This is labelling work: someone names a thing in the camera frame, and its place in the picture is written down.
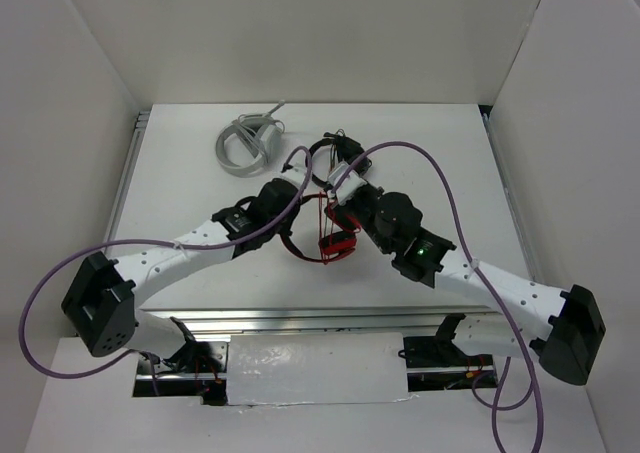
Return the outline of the red and black headphones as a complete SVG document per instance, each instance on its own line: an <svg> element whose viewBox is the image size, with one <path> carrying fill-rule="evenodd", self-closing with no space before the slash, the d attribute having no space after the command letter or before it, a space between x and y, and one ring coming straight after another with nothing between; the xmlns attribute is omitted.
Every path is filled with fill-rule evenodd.
<svg viewBox="0 0 640 453"><path fill-rule="evenodd" d="M281 232L280 240L284 248L293 256L308 263L328 265L341 261L356 250L357 234L361 231L359 226L342 226L334 217L333 207L337 205L332 202L326 193L308 194L302 197L303 206L311 200L318 201L319 238L318 251L319 258L312 258L304 254L292 241L292 231Z"/></svg>

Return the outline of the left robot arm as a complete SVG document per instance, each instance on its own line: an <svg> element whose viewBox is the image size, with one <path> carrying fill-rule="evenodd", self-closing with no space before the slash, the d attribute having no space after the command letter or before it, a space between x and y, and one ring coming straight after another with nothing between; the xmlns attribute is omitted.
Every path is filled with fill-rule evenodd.
<svg viewBox="0 0 640 453"><path fill-rule="evenodd" d="M159 318L141 306L163 289L261 248L297 212L300 182L276 178L248 205L224 208L168 247L111 259L87 256L62 301L89 353L97 358L121 348L149 352L182 372L196 360L194 337L175 318Z"/></svg>

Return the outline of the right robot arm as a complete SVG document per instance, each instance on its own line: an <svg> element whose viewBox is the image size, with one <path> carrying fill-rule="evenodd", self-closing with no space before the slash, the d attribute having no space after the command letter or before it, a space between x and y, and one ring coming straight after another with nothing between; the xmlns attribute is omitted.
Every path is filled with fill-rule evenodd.
<svg viewBox="0 0 640 453"><path fill-rule="evenodd" d="M593 292L583 286L546 286L486 262L468 259L451 241L422 227L410 198L386 193L364 180L334 190L337 214L355 220L403 277L435 290L459 294L515 323L446 317L435 351L446 364L481 354L529 353L544 371L565 383L587 383L606 333Z"/></svg>

